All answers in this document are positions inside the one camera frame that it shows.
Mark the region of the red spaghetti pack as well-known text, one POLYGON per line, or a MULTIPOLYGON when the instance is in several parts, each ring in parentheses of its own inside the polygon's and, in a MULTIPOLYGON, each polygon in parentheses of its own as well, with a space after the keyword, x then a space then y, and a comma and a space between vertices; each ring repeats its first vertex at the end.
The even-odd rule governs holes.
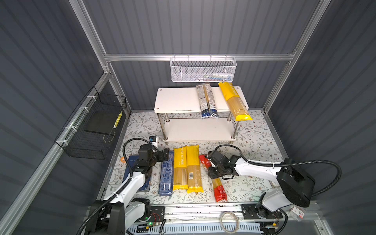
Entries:
MULTIPOLYGON (((199 155, 200 162, 206 168, 209 175, 209 168, 212 166, 211 162, 206 158, 206 155, 199 155)), ((227 194, 219 178, 212 179, 212 186, 216 202, 227 201, 227 194)))

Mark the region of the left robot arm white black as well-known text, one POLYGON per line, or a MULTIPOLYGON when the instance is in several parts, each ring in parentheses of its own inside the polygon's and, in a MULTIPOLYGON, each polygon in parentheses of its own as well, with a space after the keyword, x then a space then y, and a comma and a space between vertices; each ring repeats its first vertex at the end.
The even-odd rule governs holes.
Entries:
POLYGON ((150 200, 134 195, 146 183, 157 162, 169 160, 170 149, 159 150, 151 142, 141 145, 139 157, 131 166, 125 158, 129 174, 114 194, 105 200, 95 201, 88 218, 83 222, 78 235, 124 235, 128 228, 151 213, 150 200))

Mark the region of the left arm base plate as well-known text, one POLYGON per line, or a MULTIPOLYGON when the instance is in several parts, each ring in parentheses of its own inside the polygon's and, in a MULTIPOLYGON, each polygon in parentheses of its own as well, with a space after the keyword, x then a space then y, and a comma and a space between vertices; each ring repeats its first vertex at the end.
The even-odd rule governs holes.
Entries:
POLYGON ((152 206, 147 216, 141 217, 136 223, 162 222, 165 219, 165 206, 152 206))

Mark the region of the clear blue spaghetti pack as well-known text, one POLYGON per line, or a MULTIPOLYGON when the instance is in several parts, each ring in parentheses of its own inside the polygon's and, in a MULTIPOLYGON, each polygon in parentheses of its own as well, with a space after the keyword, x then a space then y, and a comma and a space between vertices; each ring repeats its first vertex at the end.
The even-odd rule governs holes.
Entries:
POLYGON ((219 118, 212 88, 209 83, 196 85, 202 119, 219 118))

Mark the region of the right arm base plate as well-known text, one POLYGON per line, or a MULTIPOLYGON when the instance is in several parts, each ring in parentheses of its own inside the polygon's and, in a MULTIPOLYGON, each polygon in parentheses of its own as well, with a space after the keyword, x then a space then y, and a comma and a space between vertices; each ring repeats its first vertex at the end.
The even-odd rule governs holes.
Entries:
POLYGON ((264 207, 257 207, 255 203, 241 204, 241 211, 244 219, 282 219, 283 214, 277 210, 274 212, 268 211, 264 207))

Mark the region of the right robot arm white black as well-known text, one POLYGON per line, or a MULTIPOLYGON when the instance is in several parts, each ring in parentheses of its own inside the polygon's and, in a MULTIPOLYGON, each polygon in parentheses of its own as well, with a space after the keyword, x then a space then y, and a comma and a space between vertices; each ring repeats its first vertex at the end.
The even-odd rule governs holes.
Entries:
POLYGON ((241 156, 233 155, 228 158, 219 151, 211 151, 207 159, 211 162, 209 176, 212 179, 231 176, 252 176, 266 179, 278 186, 262 194, 257 209, 261 212, 275 212, 288 205, 307 208, 310 205, 315 180, 299 165, 287 159, 276 163, 245 160, 241 156))

